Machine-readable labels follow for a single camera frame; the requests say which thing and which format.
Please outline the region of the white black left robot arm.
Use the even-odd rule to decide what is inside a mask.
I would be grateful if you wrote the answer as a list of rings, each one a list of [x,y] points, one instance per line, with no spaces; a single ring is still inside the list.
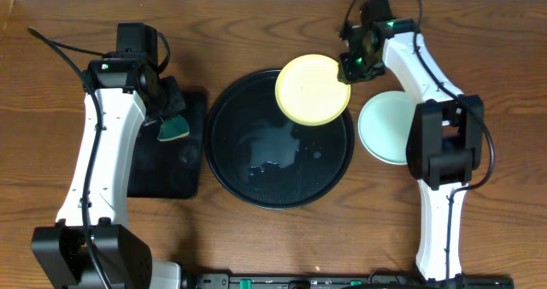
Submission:
[[[153,259],[128,228],[127,188],[145,120],[182,99],[172,76],[142,59],[93,60],[85,79],[85,129],[70,190],[51,227],[37,227],[32,253],[55,288],[181,288],[183,269]]]

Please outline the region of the yellow plate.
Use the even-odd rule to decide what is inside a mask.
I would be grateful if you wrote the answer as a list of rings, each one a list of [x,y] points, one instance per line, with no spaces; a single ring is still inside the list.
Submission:
[[[338,80],[338,63],[329,56],[308,54],[289,61],[275,82],[275,98],[290,120],[320,126],[346,109],[351,87]]]

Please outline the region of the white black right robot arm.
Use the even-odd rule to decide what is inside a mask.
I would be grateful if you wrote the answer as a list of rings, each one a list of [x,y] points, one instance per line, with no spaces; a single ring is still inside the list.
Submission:
[[[415,266],[429,284],[449,286],[462,275],[459,238],[462,206],[475,188],[472,174],[482,144],[492,142],[484,104],[444,75],[411,19],[386,15],[359,25],[344,22],[339,37],[348,52],[338,59],[345,84],[391,71],[413,105],[405,131],[404,159],[421,195],[421,240]]]

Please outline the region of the green yellow sponge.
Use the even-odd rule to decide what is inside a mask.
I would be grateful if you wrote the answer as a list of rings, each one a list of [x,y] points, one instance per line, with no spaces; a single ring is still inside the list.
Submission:
[[[189,133],[190,128],[187,120],[176,115],[162,121],[157,139],[161,142],[168,142],[186,137]]]

